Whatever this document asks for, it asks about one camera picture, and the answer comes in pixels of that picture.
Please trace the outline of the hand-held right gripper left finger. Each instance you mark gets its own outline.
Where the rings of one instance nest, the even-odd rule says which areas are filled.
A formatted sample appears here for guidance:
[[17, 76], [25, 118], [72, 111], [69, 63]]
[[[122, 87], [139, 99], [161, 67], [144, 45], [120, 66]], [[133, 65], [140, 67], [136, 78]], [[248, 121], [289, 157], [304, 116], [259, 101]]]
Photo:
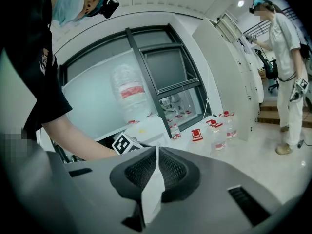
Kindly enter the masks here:
[[156, 147], [117, 165], [110, 182], [118, 194], [127, 199], [141, 199], [141, 194], [156, 169]]

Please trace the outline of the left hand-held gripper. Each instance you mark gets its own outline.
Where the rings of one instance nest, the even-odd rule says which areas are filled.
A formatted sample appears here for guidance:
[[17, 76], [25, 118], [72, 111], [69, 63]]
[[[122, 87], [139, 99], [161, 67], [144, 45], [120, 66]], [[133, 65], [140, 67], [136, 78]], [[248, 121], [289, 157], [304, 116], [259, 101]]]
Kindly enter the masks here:
[[132, 151], [147, 147], [151, 147], [151, 145], [139, 142], [135, 137], [131, 137], [125, 133], [121, 133], [112, 144], [113, 150], [118, 155], [130, 153]]

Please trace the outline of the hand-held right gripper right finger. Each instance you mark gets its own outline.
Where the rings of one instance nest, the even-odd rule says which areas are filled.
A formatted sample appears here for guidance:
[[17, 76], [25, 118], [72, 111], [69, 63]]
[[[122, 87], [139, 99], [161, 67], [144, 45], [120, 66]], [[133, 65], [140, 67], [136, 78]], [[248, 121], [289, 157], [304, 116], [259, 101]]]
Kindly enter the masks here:
[[165, 187], [161, 195], [162, 203], [183, 201], [200, 185], [199, 168], [166, 147], [159, 147], [159, 169]]

